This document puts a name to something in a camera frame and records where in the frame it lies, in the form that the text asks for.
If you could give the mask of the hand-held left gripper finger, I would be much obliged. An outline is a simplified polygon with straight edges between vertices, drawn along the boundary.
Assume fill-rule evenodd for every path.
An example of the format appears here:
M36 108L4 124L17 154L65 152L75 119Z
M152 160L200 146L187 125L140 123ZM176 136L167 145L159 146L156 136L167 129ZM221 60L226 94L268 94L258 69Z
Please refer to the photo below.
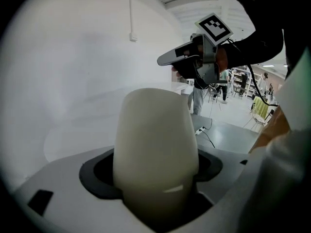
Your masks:
M199 170L188 105L175 92L142 88L123 100L113 183L126 207L152 229L176 227Z

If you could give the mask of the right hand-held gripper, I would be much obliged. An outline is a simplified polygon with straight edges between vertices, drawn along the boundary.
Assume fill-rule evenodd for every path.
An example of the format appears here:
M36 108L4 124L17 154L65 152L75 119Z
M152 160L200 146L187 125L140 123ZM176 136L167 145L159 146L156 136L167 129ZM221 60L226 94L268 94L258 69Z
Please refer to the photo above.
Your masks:
M215 14L195 22L199 32L192 36L191 41L176 47L157 59L160 66L193 64L197 67L199 77L206 83L219 83L219 66L216 55L219 46L233 35L228 26Z

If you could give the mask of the person's right hand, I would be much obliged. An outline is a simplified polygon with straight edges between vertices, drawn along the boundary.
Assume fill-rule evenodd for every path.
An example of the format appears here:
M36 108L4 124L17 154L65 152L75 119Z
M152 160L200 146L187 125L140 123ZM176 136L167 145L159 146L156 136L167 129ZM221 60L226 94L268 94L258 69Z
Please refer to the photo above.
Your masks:
M196 79L197 71L192 59L180 60L172 64L177 72L185 79Z

